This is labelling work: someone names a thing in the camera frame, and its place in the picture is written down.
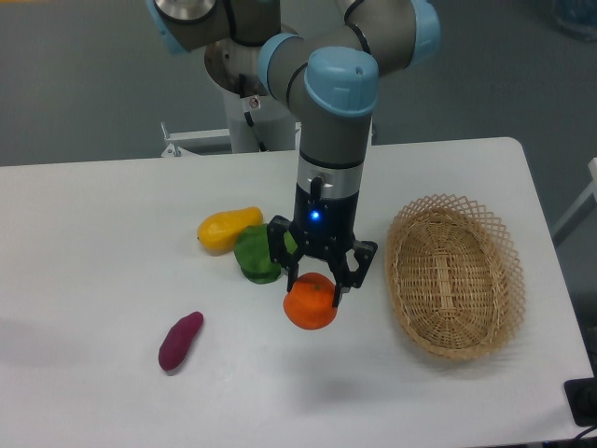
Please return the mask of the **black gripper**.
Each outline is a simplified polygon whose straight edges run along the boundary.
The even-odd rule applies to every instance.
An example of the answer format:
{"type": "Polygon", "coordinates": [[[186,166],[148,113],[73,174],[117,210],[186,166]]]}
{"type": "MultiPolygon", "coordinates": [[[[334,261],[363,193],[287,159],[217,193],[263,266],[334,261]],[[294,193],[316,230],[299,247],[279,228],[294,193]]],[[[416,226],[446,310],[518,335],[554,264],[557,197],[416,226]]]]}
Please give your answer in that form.
{"type": "Polygon", "coordinates": [[[270,258],[285,271],[286,291],[290,292],[299,276],[303,255],[326,258],[334,277],[332,307],[338,308],[342,296],[352,288],[361,288],[377,253],[373,241],[354,237],[354,220],[359,193],[340,199],[312,199],[296,186],[293,220],[274,216],[267,225],[270,258]],[[290,251],[286,235],[295,242],[290,251]]]}

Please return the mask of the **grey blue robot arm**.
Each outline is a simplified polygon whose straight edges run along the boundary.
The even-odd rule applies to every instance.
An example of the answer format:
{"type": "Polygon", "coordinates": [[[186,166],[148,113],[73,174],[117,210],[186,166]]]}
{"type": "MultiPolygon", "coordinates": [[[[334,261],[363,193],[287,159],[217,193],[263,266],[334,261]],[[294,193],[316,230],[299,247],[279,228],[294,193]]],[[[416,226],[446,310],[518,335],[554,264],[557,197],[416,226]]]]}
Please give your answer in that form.
{"type": "Polygon", "coordinates": [[[301,124],[294,216],[267,227],[270,257],[294,285],[303,257],[324,261],[333,300],[360,287],[377,252],[354,237],[379,79],[437,52],[440,23],[425,1],[342,1],[343,24],[313,38],[286,33],[276,1],[150,1],[174,52],[229,40],[253,52],[261,89],[301,124]]]}

